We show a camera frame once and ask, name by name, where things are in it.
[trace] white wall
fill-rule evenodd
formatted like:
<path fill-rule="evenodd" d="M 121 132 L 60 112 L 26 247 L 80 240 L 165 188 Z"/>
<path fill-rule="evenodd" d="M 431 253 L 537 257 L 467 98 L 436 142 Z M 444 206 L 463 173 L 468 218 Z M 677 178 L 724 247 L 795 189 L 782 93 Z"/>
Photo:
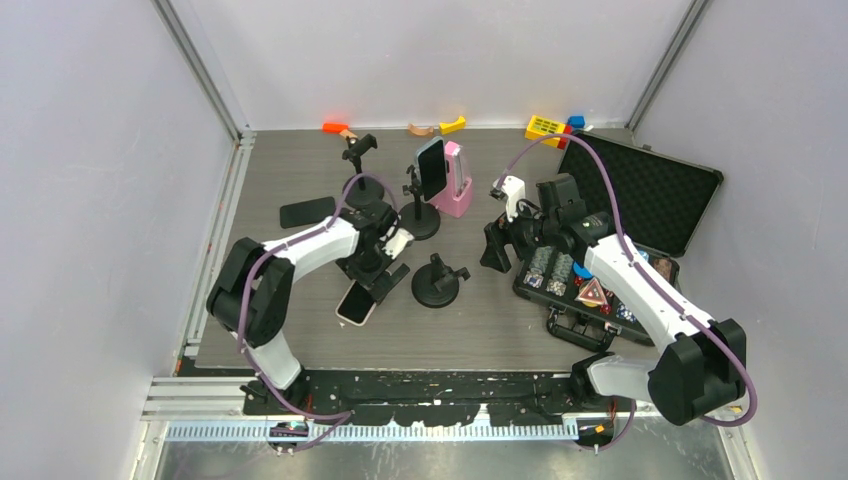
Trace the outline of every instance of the white wall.
<path fill-rule="evenodd" d="M 0 477 L 126 478 L 231 144 L 150 2 L 6 2 L 0 71 Z"/>
<path fill-rule="evenodd" d="M 623 124 L 689 0 L 182 0 L 253 129 Z M 208 41 L 211 48 L 205 49 Z"/>
<path fill-rule="evenodd" d="M 713 2 L 637 132 L 724 171 L 686 290 L 748 334 L 768 478 L 848 468 L 848 4 Z"/>

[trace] electrical wire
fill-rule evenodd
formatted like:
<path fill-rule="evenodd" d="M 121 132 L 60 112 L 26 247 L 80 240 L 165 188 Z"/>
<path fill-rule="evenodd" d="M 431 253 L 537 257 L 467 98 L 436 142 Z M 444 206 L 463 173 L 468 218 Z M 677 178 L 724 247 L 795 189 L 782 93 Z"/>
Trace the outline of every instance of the electrical wire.
<path fill-rule="evenodd" d="M 618 441 L 621 440 L 624 437 L 624 435 L 627 434 L 627 432 L 630 431 L 630 427 L 633 426 L 633 418 L 634 417 L 636 417 L 636 400 L 631 399 L 630 400 L 630 416 L 627 417 L 627 423 L 624 424 L 624 428 L 621 429 L 621 433 L 619 433 L 618 435 L 615 436 L 615 438 L 610 440 L 610 443 L 608 443 L 608 444 L 606 444 L 602 447 L 598 447 L 598 451 L 603 452 L 605 450 L 609 450 L 610 448 L 612 448 L 613 445 L 618 443 Z M 615 415 L 613 415 L 612 421 L 613 421 L 613 428 L 615 428 Z M 581 445 L 581 447 L 585 448 L 586 450 L 594 450 L 594 448 L 585 447 L 583 445 Z"/>
<path fill-rule="evenodd" d="M 613 397 L 612 402 L 610 402 L 610 423 L 615 426 L 615 415 L 618 413 L 618 400 Z"/>
<path fill-rule="evenodd" d="M 515 203 L 519 207 L 521 205 L 524 205 L 525 207 L 527 207 L 527 210 L 530 212 L 529 215 L 525 215 L 524 210 L 522 208 L 518 209 L 518 215 L 520 215 L 524 218 L 534 219 L 534 218 L 536 218 L 536 217 L 538 217 L 542 214 L 542 209 L 539 208 L 539 206 L 536 205 L 535 203 L 531 202 L 530 200 L 527 200 L 526 198 L 522 198 Z"/>
<path fill-rule="evenodd" d="M 327 435 L 331 434 L 333 431 L 335 431 L 341 425 L 344 425 L 344 423 L 347 422 L 347 420 L 350 418 L 350 416 L 352 415 L 353 412 L 340 412 L 340 413 L 336 413 L 336 414 L 332 414 L 332 415 L 319 415 L 319 414 L 315 414 L 315 413 L 304 412 L 303 410 L 295 407 L 289 401 L 287 401 L 285 399 L 285 397 L 283 397 L 283 395 L 279 392 L 279 390 L 277 390 L 277 388 L 274 387 L 274 384 L 273 384 L 273 382 L 271 382 L 271 379 L 268 378 L 268 376 L 265 374 L 265 372 L 262 371 L 262 368 L 256 363 L 256 360 L 253 358 L 253 355 L 251 354 L 250 349 L 247 348 L 247 343 L 244 340 L 244 332 L 245 332 L 245 328 L 246 328 L 246 324 L 247 324 L 247 306 L 250 303 L 251 286 L 253 285 L 253 281 L 256 279 L 256 275 L 259 272 L 259 269 L 262 267 L 262 265 L 266 261 L 268 261 L 269 258 L 271 258 L 272 256 L 274 256 L 275 254 L 277 254 L 281 251 L 287 250 L 289 247 L 297 245 L 298 243 L 309 240 L 311 238 L 315 238 L 318 235 L 321 235 L 322 233 L 328 231 L 328 229 L 330 229 L 333 226 L 333 224 L 336 223 L 336 220 L 339 218 L 339 215 L 341 214 L 342 208 L 344 207 L 345 199 L 350 194 L 351 188 L 353 187 L 353 185 L 355 185 L 357 183 L 356 182 L 357 180 L 359 180 L 360 178 L 364 178 L 364 177 L 372 178 L 372 179 L 376 180 L 377 183 L 379 183 L 380 185 L 383 186 L 383 188 L 389 194 L 389 198 L 392 201 L 392 207 L 394 208 L 395 211 L 397 211 L 398 205 L 397 205 L 397 201 L 395 200 L 394 194 L 392 194 L 392 191 L 389 189 L 389 187 L 382 180 L 380 180 L 379 177 L 377 177 L 376 175 L 372 175 L 370 173 L 358 173 L 358 174 L 354 175 L 350 179 L 350 181 L 347 183 L 347 185 L 345 186 L 345 189 L 342 192 L 341 198 L 339 199 L 338 202 L 336 202 L 336 209 L 333 212 L 333 215 L 330 217 L 330 219 L 327 221 L 327 223 L 322 226 L 322 228 L 304 232 L 302 235 L 297 236 L 297 237 L 289 240 L 288 242 L 283 242 L 280 245 L 277 245 L 277 246 L 271 248 L 270 250 L 267 250 L 265 253 L 262 254 L 262 256 L 259 257 L 259 259 L 256 260 L 256 262 L 254 262 L 253 266 L 250 267 L 250 270 L 247 273 L 247 279 L 245 280 L 245 283 L 244 283 L 244 290 L 242 292 L 242 299 L 241 299 L 241 309 L 239 310 L 238 328 L 236 330 L 236 344 L 238 345 L 239 353 L 244 354 L 245 358 L 247 359 L 247 362 L 250 364 L 250 366 L 253 368 L 253 370 L 256 371 L 256 374 L 259 376 L 259 378 L 262 380 L 262 382 L 265 384 L 265 386 L 268 387 L 268 390 L 271 392 L 271 394 L 274 396 L 274 398 L 276 398 L 277 401 L 280 402 L 280 404 L 283 405 L 283 407 L 285 407 L 288 411 L 295 413 L 297 415 L 302 415 L 303 417 L 308 418 L 308 419 L 312 419 L 312 420 L 320 420 L 320 421 L 337 420 L 336 423 L 334 423 L 332 427 L 327 429 L 327 431 L 325 431 L 324 433 L 322 433 L 318 437 L 316 437 L 316 438 L 314 438 L 314 439 L 312 439 L 312 440 L 310 440 L 310 441 L 308 441 L 304 444 L 298 445 L 297 447 L 295 447 L 294 449 L 291 450 L 291 453 L 302 452 L 304 450 L 308 450 L 308 449 L 314 447 L 315 445 L 320 443 L 321 440 L 323 440 Z"/>
<path fill-rule="evenodd" d="M 757 412 L 757 407 L 759 405 L 759 400 L 758 400 L 758 397 L 757 397 L 757 390 L 756 390 L 756 388 L 754 388 L 754 382 L 751 379 L 751 376 L 748 374 L 748 370 L 745 369 L 745 366 L 742 365 L 742 362 L 739 360 L 739 358 L 733 353 L 733 351 L 730 350 L 730 348 L 727 345 L 724 344 L 724 342 L 722 342 L 712 331 L 710 331 L 709 328 L 704 326 L 704 324 L 702 324 L 700 321 L 698 321 L 694 316 L 686 315 L 686 312 L 685 312 L 685 309 L 683 308 L 683 306 L 680 305 L 679 303 L 677 303 L 665 290 L 663 290 L 660 287 L 659 283 L 654 281 L 654 279 L 651 277 L 651 275 L 648 273 L 648 271 L 645 270 L 639 262 L 633 261 L 634 258 L 635 258 L 635 254 L 630 250 L 630 248 L 627 246 L 627 242 L 624 240 L 624 229 L 621 226 L 621 214 L 618 210 L 618 201 L 616 200 L 615 191 L 613 191 L 612 182 L 610 181 L 609 174 L 607 173 L 607 170 L 604 167 L 604 162 L 601 161 L 601 157 L 598 156 L 598 153 L 588 143 L 586 143 L 585 140 L 583 140 L 582 138 L 576 137 L 574 135 L 570 135 L 568 133 L 551 133 L 551 134 L 543 135 L 543 136 L 535 139 L 534 141 L 530 142 L 529 145 L 524 147 L 524 149 L 518 155 L 516 155 L 515 158 L 513 158 L 509 162 L 506 169 L 503 171 L 501 176 L 498 178 L 498 183 L 495 186 L 495 188 L 500 189 L 501 186 L 503 186 L 503 182 L 506 179 L 507 175 L 509 175 L 510 172 L 512 172 L 513 167 L 515 167 L 515 164 L 518 163 L 518 161 L 521 159 L 521 157 L 523 157 L 531 148 L 533 148 L 537 144 L 539 144 L 539 143 L 541 143 L 545 140 L 548 140 L 550 138 L 564 138 L 564 139 L 570 140 L 570 141 L 576 143 L 577 145 L 580 145 L 581 147 L 583 147 L 583 149 L 585 149 L 586 152 L 589 153 L 589 156 L 591 156 L 592 160 L 595 161 L 595 165 L 598 167 L 598 170 L 601 173 L 601 178 L 604 181 L 604 187 L 607 190 L 607 195 L 610 198 L 610 205 L 612 207 L 612 217 L 613 217 L 613 222 L 615 224 L 616 236 L 618 237 L 618 242 L 621 244 L 621 249 L 624 251 L 624 254 L 627 257 L 627 260 L 630 261 L 631 264 L 635 266 L 636 271 L 639 272 L 639 274 L 642 276 L 643 279 L 645 279 L 645 281 L 648 283 L 648 285 L 650 285 L 657 292 L 657 294 L 659 294 L 661 297 L 663 297 L 663 299 L 666 301 L 666 303 L 668 303 L 672 308 L 674 308 L 674 310 L 677 313 L 680 314 L 681 318 L 687 320 L 689 323 L 694 325 L 695 328 L 698 329 L 698 331 L 703 333 L 704 336 L 706 336 L 711 342 L 713 342 L 716 345 L 716 347 L 718 347 L 718 349 L 721 350 L 721 352 L 725 356 L 727 356 L 727 359 L 730 361 L 731 365 L 733 365 L 733 367 L 736 369 L 736 371 L 739 372 L 739 376 L 742 378 L 742 381 L 745 383 L 745 388 L 747 388 L 747 390 L 748 390 L 748 395 L 750 397 L 750 401 L 749 401 L 749 404 L 748 404 L 748 411 L 745 412 L 744 415 L 742 415 L 741 417 L 739 417 L 737 419 L 731 420 L 731 421 L 717 420 L 715 418 L 711 418 L 711 417 L 707 417 L 707 416 L 703 416 L 701 418 L 703 418 L 704 421 L 706 421 L 708 423 L 711 423 L 713 425 L 717 425 L 717 426 L 720 426 L 720 427 L 738 427 L 739 425 L 743 425 L 745 423 L 748 423 L 754 417 L 754 414 Z M 609 447 L 609 446 L 613 445 L 619 438 L 621 438 L 624 435 L 624 433 L 626 433 L 630 429 L 630 424 L 632 423 L 633 417 L 634 417 L 635 412 L 636 412 L 636 410 L 635 410 L 636 402 L 633 401 L 632 405 L 633 405 L 633 407 L 631 408 L 631 415 L 630 415 L 630 418 L 627 420 L 627 424 L 624 426 L 624 430 L 622 430 L 621 434 L 619 434 L 618 437 L 613 439 L 612 442 L 605 445 L 605 447 Z"/>

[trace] open case lid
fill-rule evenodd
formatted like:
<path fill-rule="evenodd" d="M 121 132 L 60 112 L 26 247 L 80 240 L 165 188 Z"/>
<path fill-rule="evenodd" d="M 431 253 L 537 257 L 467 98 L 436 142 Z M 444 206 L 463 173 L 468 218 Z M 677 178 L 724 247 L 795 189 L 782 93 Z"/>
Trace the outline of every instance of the open case lid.
<path fill-rule="evenodd" d="M 670 257 L 680 257 L 724 176 L 718 170 L 599 137 L 576 134 L 592 146 L 606 166 L 633 241 Z M 569 142 L 559 173 L 570 173 L 589 212 L 612 214 L 609 196 L 589 153 Z"/>

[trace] phone holder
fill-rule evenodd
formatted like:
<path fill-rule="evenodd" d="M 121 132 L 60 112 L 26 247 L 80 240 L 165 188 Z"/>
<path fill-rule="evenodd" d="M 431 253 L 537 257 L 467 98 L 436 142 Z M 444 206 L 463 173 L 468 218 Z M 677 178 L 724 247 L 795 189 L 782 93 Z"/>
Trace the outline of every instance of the phone holder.
<path fill-rule="evenodd" d="M 465 214 L 468 207 L 471 206 L 471 199 L 474 197 L 468 165 L 460 158 L 461 149 L 462 147 L 455 142 L 448 142 L 445 145 L 448 186 L 429 202 L 440 212 L 445 212 L 455 218 Z"/>
<path fill-rule="evenodd" d="M 468 280 L 467 268 L 454 271 L 445 265 L 438 253 L 430 255 L 430 263 L 412 276 L 412 296 L 427 308 L 447 307 L 459 295 L 459 279 Z"/>
<path fill-rule="evenodd" d="M 415 173 L 415 167 L 410 165 L 406 173 L 410 175 L 410 182 L 403 186 L 403 194 L 412 195 L 414 200 L 400 209 L 399 226 L 416 240 L 427 240 L 439 231 L 442 218 L 436 207 L 421 201 L 421 180 Z"/>
<path fill-rule="evenodd" d="M 346 137 L 347 149 L 342 152 L 342 159 L 353 164 L 356 174 L 362 173 L 362 155 L 372 148 L 377 148 L 377 139 L 370 133 L 362 138 Z M 342 187 L 342 191 L 347 188 L 353 177 L 347 179 Z M 360 177 L 356 181 L 356 185 L 350 189 L 350 192 L 345 199 L 345 203 L 351 208 L 361 209 L 373 202 L 374 200 L 382 200 L 386 194 L 385 189 L 380 182 L 370 177 Z"/>

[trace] yellow block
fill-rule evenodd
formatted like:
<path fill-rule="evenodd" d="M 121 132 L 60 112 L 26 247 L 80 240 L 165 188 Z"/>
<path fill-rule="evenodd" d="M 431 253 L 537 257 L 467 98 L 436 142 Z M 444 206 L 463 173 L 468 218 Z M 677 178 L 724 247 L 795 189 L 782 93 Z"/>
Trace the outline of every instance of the yellow block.
<path fill-rule="evenodd" d="M 442 135 L 453 133 L 462 130 L 463 128 L 465 128 L 465 117 L 463 117 L 462 115 L 460 115 L 455 122 L 439 123 L 439 132 Z"/>
<path fill-rule="evenodd" d="M 538 115 L 533 115 L 530 118 L 530 123 L 527 124 L 527 130 L 524 132 L 524 138 L 529 140 L 535 140 L 542 135 L 548 135 L 551 133 L 563 133 L 565 132 L 565 124 L 560 122 L 555 122 L 553 120 L 542 118 Z M 559 146 L 560 139 L 558 138 L 549 138 L 547 140 L 543 140 L 542 143 L 545 145 L 550 145 L 551 147 L 557 148 Z"/>

